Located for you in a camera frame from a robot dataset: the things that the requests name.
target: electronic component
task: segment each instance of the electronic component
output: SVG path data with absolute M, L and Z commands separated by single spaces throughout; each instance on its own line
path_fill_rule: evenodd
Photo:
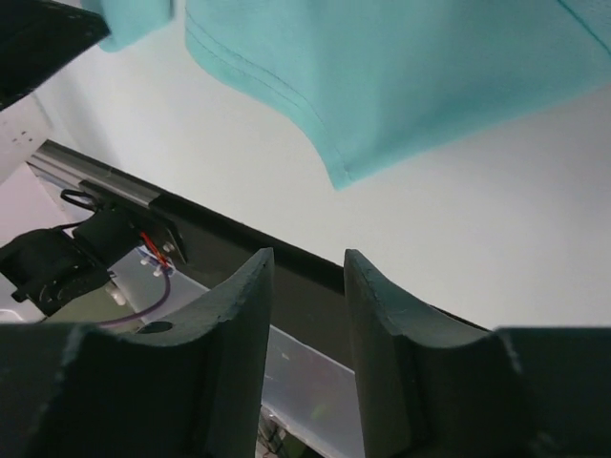
M 0 248 L 0 273 L 47 316 L 74 298 L 104 286 L 108 268 L 141 244 L 140 231 L 120 207 L 98 210 L 76 225 L 37 229 Z

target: stitched seam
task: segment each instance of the stitched seam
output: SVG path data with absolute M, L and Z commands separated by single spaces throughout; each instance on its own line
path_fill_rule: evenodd
M 304 103 L 307 105 L 307 107 L 314 113 L 314 115 L 316 116 L 316 119 L 318 120 L 319 124 L 321 125 L 321 127 L 323 128 L 323 130 L 325 131 L 325 135 L 327 136 L 327 141 L 329 143 L 329 145 L 332 148 L 333 153 L 335 153 L 335 155 L 340 159 L 340 165 L 342 166 L 342 170 L 344 171 L 344 173 L 346 174 L 346 176 L 350 179 L 350 181 L 354 181 L 354 179 L 352 178 L 352 176 L 350 175 L 350 172 L 347 170 L 346 168 L 346 163 L 344 162 L 344 158 L 342 157 L 340 151 L 337 149 L 337 146 L 335 145 L 335 143 L 331 140 L 332 137 L 328 131 L 327 126 L 325 125 L 325 123 L 323 122 L 323 120 L 321 119 L 321 117 L 318 115 L 318 113 L 316 113 L 316 110 L 314 110 L 314 107 L 312 106 L 311 103 L 309 103 L 307 101 L 307 99 L 305 97 L 303 97 L 301 94 L 299 94 L 297 91 L 295 91 L 293 88 L 291 88 L 288 84 L 286 84 L 284 81 L 282 81 L 282 79 L 280 79 L 278 76 L 276 76 L 275 74 L 271 73 L 270 71 L 259 67 L 258 65 L 255 65 L 254 63 L 250 62 L 249 60 L 247 60 L 246 58 L 244 58 L 243 56 L 229 50 L 228 48 L 226 48 L 224 45 L 222 45 L 221 43 L 219 43 L 216 39 L 214 39 L 212 36 L 210 36 L 204 29 L 203 26 L 200 25 L 194 18 L 193 15 L 191 14 L 191 12 L 189 10 L 186 10 L 186 15 L 189 19 L 191 19 L 191 22 L 193 24 L 195 24 L 195 26 L 201 31 L 201 33 L 203 33 L 206 37 L 208 37 L 211 41 L 213 41 L 216 45 L 218 45 L 220 48 L 222 48 L 223 50 L 225 50 L 227 53 L 233 55 L 234 57 L 236 57 L 237 59 L 241 60 L 246 66 L 250 66 L 253 67 L 263 73 L 266 73 L 267 75 L 269 75 L 271 78 L 273 78 L 274 80 L 276 80 L 278 83 L 282 84 L 283 86 L 285 86 L 289 91 L 291 91 L 292 93 L 294 93 L 295 95 L 297 95 L 299 98 L 301 98 Z M 212 56 L 214 56 L 216 59 L 218 59 L 221 63 L 223 63 L 224 65 L 227 65 L 229 67 L 231 67 L 232 69 L 234 69 L 235 71 L 241 73 L 242 75 L 249 77 L 249 78 L 253 78 L 256 81 L 260 82 L 261 84 L 263 84 L 264 86 L 266 86 L 266 88 L 270 89 L 273 93 L 279 95 L 280 97 L 282 97 L 284 100 L 288 101 L 291 105 L 295 106 L 296 108 L 298 108 L 299 110 L 301 110 L 302 108 L 294 101 L 291 100 L 290 98 L 288 98 L 286 95 L 280 93 L 280 91 L 278 91 L 276 88 L 274 88 L 273 86 L 270 86 L 269 84 L 265 83 L 264 81 L 262 81 L 260 78 L 258 78 L 257 76 L 250 74 L 250 73 L 246 73 L 245 71 L 243 71 L 242 69 L 236 67 L 235 65 L 230 64 L 229 62 L 227 62 L 226 60 L 224 60 L 223 58 L 221 58 L 219 55 L 215 54 L 214 52 L 212 52 L 209 48 L 207 48 L 203 43 L 201 43 L 201 41 L 188 29 L 186 30 L 195 41 L 197 41 L 200 46 L 202 48 L 204 48 L 208 53 L 210 53 Z
M 607 44 L 604 41 L 602 41 L 602 39 L 598 35 L 596 35 L 592 29 L 590 29 L 590 26 L 588 25 L 588 23 L 585 22 L 585 20 L 581 16 L 579 16 L 576 12 L 574 12 L 573 9 L 569 7 L 564 0 L 557 0 L 557 1 L 558 1 L 558 4 L 562 8 L 564 8 L 566 12 L 568 12 L 571 16 L 573 16 L 573 18 L 585 29 L 585 31 L 587 31 L 592 36 L 592 38 L 594 38 L 599 43 L 599 45 L 602 46 L 602 48 L 607 52 L 607 54 L 609 54 L 609 57 L 611 58 L 611 49 L 609 49 Z

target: white surface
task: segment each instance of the white surface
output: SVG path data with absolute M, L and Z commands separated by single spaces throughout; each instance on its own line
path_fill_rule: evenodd
M 115 284 L 136 312 L 140 312 L 157 302 L 164 289 L 163 279 L 154 277 L 152 266 L 141 265 L 141 259 L 139 253 L 133 250 L 111 267 L 116 275 L 114 278 Z M 208 288 L 179 274 L 173 275 L 170 282 L 172 283 L 172 291 L 168 301 L 159 310 L 143 317 L 143 322 L 150 323 L 161 320 L 208 291 Z
M 49 138 L 50 131 L 32 95 L 0 111 L 0 183 Z
M 365 458 L 354 372 L 271 326 L 263 406 L 327 458 Z
M 42 88 L 53 138 L 337 263 L 359 248 L 485 326 L 611 324 L 611 88 L 337 193 L 290 121 L 197 66 L 182 19 Z

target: red wire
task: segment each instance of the red wire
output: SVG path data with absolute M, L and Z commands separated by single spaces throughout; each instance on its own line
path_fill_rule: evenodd
M 165 260 L 165 257 L 161 254 L 161 252 L 157 249 L 157 247 L 155 246 L 155 244 L 153 243 L 153 241 L 151 240 L 151 238 L 149 236 L 146 235 L 146 233 L 144 232 L 140 232 L 140 236 L 142 237 L 142 239 L 144 240 L 144 243 L 146 244 L 146 246 L 148 247 L 149 250 L 151 250 L 151 253 L 153 253 L 155 255 L 155 257 L 157 258 L 157 260 L 159 261 L 159 263 L 164 267 L 164 268 L 169 268 L 170 265 L 168 264 L 168 261 Z

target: black strip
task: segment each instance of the black strip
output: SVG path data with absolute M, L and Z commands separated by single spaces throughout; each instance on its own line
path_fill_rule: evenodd
M 177 268 L 208 287 L 226 280 L 260 248 L 274 248 L 272 324 L 351 367 L 342 267 L 183 198 L 162 195 L 149 207 L 179 231 L 187 263 Z

